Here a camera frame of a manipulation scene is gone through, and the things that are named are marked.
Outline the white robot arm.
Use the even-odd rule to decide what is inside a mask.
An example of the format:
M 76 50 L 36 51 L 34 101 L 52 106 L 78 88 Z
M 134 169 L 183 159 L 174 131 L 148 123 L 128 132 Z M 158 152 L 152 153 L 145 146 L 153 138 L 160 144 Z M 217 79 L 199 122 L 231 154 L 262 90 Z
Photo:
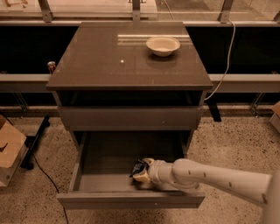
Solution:
M 143 183 L 168 184 L 185 191 L 203 183 L 262 207 L 262 224 L 280 224 L 280 170 L 272 175 L 200 164 L 180 158 L 172 163 L 144 158 L 130 176 Z

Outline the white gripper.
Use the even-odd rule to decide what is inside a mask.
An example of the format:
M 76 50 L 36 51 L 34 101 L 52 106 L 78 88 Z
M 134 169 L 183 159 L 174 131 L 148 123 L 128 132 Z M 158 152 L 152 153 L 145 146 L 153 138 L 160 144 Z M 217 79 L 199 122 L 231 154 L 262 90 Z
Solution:
M 148 171 L 144 170 L 134 174 L 134 180 L 141 183 L 150 183 L 151 181 L 156 184 L 171 185 L 174 183 L 172 163 L 167 163 L 164 160 L 154 160 L 149 157 L 144 158 L 143 161 L 150 167 Z

